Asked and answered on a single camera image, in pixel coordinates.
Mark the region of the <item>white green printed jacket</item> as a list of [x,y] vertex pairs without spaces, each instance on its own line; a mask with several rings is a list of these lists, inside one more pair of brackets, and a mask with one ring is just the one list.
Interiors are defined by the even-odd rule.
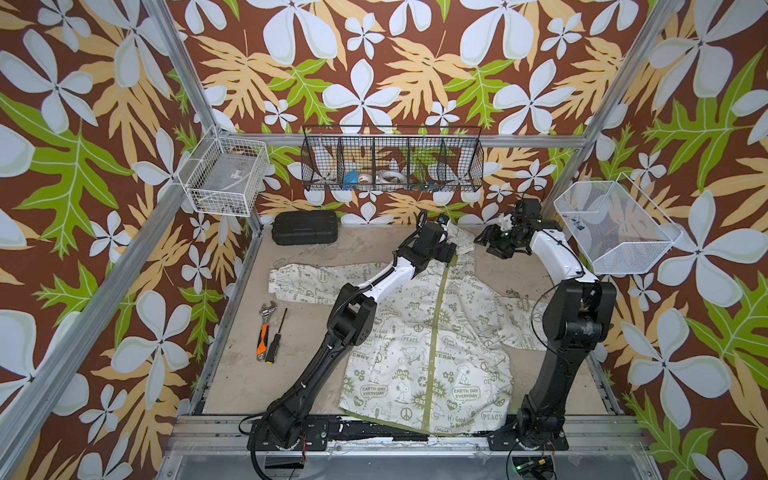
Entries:
[[473,236],[449,225],[451,265],[431,263],[379,302],[352,349],[340,408],[434,435],[496,430],[513,390],[508,348],[539,350],[546,304],[493,290],[475,274]]

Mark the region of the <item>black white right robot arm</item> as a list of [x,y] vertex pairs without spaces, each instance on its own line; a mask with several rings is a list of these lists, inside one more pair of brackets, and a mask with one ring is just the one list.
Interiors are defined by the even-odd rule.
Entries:
[[515,421],[498,432],[513,433],[518,448],[565,449],[559,437],[567,398],[580,366],[607,337],[616,288],[589,271],[558,224],[542,218],[536,198],[517,201],[475,242],[500,259],[516,253],[537,256],[553,282],[552,298],[541,318],[543,333],[533,331],[546,349],[538,378],[524,396]]

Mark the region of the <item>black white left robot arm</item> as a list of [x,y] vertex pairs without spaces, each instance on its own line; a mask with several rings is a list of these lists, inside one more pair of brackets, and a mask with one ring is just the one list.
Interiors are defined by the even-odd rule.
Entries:
[[393,252],[392,261],[360,285],[345,284],[328,317],[327,332],[298,380],[254,422],[249,449],[292,448],[299,441],[315,399],[339,362],[370,335],[378,304],[422,273],[432,261],[449,264],[456,244],[448,240],[449,218],[430,220],[422,210],[415,231]]

